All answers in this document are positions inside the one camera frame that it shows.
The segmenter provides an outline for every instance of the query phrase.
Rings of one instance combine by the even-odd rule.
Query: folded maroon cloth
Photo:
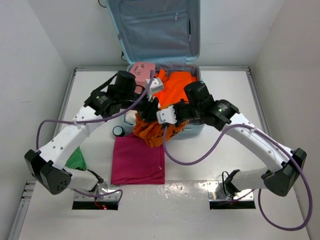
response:
[[[134,134],[115,138],[111,184],[164,183],[165,151],[162,145],[149,147]]]

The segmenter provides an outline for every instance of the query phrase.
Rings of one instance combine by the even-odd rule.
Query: wall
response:
[[[121,45],[98,0],[28,0],[68,68],[119,66]],[[202,0],[199,65],[251,65],[283,0]]]
[[[71,72],[26,1],[0,1],[0,240],[9,236],[26,183],[24,154],[43,119],[57,119]],[[41,132],[48,141],[54,125]]]
[[[272,136],[308,154],[303,172],[314,201],[307,228],[312,239],[320,236],[319,13],[318,0],[286,0],[253,69]],[[306,216],[308,199],[301,180],[295,189]]]

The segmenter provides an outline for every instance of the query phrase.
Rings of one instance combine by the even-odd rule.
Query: open suitcase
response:
[[[136,62],[150,62],[156,71],[188,71],[201,80],[199,66],[192,63],[200,54],[199,0],[107,0],[107,6],[128,71]],[[133,132],[124,117],[122,126]],[[194,136],[203,127],[202,121],[193,121],[178,135]]]

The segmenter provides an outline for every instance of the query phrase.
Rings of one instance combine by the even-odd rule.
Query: white table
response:
[[[91,91],[113,74],[115,71],[77,71],[61,117],[71,120]],[[246,71],[204,68],[201,75],[215,99],[229,100],[261,127],[256,96]],[[119,118],[109,121],[80,146],[88,167],[105,180],[111,176],[115,140],[112,129],[119,124]],[[212,146],[219,134],[213,127],[205,126],[197,137],[169,141],[168,150],[181,161],[193,161]],[[53,196],[37,183],[19,239],[309,239],[305,229],[286,232],[272,227],[258,209],[209,209],[208,192],[202,182],[220,180],[224,170],[232,172],[262,166],[250,151],[226,136],[217,149],[197,165],[177,165],[166,157],[168,184],[123,186],[118,211],[72,210],[74,193],[71,190]],[[293,189],[285,198],[264,190],[262,202],[267,215],[279,225],[295,227],[303,221]]]

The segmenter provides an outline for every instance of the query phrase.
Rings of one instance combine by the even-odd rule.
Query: orange cloth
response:
[[[138,114],[136,114],[135,117],[136,119],[133,133],[136,136],[142,138],[149,147],[159,147],[163,143],[163,136],[165,131],[164,127],[157,121],[154,121],[152,123],[144,122],[143,120],[141,120]],[[179,133],[188,124],[188,122],[189,121],[184,121],[178,127],[170,124],[166,133],[165,140],[168,141],[170,138]]]
[[[161,106],[175,104],[181,99],[188,101],[184,88],[197,80],[197,77],[191,76],[188,71],[175,71],[167,77],[166,72],[161,69],[155,76],[160,78],[164,85],[164,90],[154,94]]]
[[[187,71],[176,71],[167,77],[165,70],[161,69],[155,76],[160,78],[164,85],[163,91],[154,94],[154,96],[159,99],[161,109],[180,102],[181,99],[188,101],[184,88],[186,85],[197,80],[195,76],[191,76],[191,73]],[[152,123],[144,122],[138,114],[136,114],[135,117],[133,133],[142,138],[151,148],[160,146],[163,143],[163,135],[165,131],[163,126],[157,121]],[[188,122],[189,121],[184,121],[178,127],[170,124],[165,140],[168,141],[179,133],[188,124]]]

